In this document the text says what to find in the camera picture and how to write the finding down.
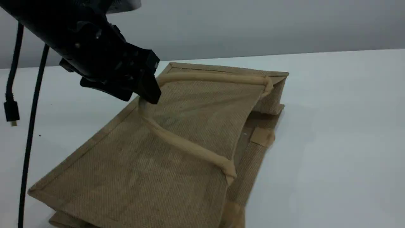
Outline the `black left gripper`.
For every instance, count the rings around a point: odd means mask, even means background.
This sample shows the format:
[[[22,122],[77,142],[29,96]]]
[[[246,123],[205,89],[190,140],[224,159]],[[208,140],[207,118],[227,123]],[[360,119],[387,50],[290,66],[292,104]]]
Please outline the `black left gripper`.
[[[82,76],[80,85],[129,101],[134,93],[156,105],[161,90],[154,76],[159,58],[132,45],[109,22],[78,21],[60,66]]]

